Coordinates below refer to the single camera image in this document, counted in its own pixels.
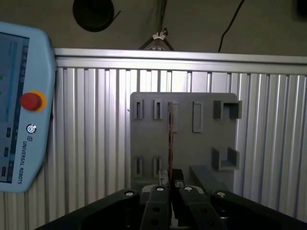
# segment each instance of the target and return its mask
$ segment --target bolt head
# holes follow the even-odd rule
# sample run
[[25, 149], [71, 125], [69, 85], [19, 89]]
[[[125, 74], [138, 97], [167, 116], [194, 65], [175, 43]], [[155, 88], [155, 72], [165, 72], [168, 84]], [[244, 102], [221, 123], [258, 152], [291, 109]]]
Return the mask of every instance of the bolt head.
[[193, 189], [191, 187], [185, 187], [184, 190], [189, 192], [189, 191], [192, 191]]
[[125, 195], [126, 196], [132, 196], [134, 193], [133, 192], [126, 192]]
[[216, 193], [216, 195], [219, 196], [219, 197], [221, 197], [221, 198], [223, 198], [224, 196], [226, 196], [226, 194], [225, 194], [225, 193], [222, 193], [222, 192], [218, 192], [218, 193]]

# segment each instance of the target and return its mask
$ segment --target gray pegboard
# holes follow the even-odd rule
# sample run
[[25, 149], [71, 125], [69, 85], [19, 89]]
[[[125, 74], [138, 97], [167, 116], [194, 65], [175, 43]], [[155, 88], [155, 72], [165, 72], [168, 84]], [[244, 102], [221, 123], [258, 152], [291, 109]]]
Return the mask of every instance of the gray pegboard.
[[215, 178], [233, 187], [239, 153], [236, 120], [242, 102], [233, 93], [135, 92], [130, 99], [131, 186], [157, 184], [168, 168], [168, 102], [173, 102], [173, 168], [192, 184], [191, 165], [206, 165]]

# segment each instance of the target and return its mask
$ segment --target rectangular slot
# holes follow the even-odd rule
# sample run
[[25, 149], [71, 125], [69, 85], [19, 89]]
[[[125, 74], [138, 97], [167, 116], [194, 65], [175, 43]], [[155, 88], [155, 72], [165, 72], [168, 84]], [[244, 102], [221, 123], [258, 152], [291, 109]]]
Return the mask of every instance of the rectangular slot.
[[162, 158], [161, 157], [154, 157], [153, 158], [153, 177], [159, 178], [159, 169], [162, 169]]
[[193, 132], [201, 133], [203, 127], [203, 102], [193, 102]]
[[153, 118], [154, 120], [162, 120], [163, 119], [163, 102], [161, 99], [155, 99], [153, 101]]
[[134, 100], [134, 119], [143, 119], [143, 100]]
[[143, 157], [136, 157], [134, 161], [135, 165], [135, 177], [143, 177]]
[[9, 148], [5, 147], [4, 148], [4, 157], [8, 157], [8, 155], [9, 155]]
[[6, 167], [2, 167], [1, 176], [5, 176], [5, 173], [6, 173]]

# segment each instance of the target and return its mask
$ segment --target red button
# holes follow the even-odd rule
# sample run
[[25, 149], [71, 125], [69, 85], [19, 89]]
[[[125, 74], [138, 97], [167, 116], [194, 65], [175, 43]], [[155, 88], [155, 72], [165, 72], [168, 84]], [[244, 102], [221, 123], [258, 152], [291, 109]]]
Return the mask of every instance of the red button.
[[35, 111], [39, 109], [42, 105], [42, 99], [40, 98], [40, 96], [32, 92], [27, 92], [23, 94], [20, 97], [19, 102], [22, 108], [30, 111]]

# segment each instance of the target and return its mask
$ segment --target wooden stick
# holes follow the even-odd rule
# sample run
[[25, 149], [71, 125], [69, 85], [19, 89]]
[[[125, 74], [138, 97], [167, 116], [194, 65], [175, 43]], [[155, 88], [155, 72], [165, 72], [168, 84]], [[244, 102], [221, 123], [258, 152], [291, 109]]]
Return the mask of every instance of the wooden stick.
[[173, 102], [168, 103], [168, 170], [169, 183], [172, 183], [173, 176]]

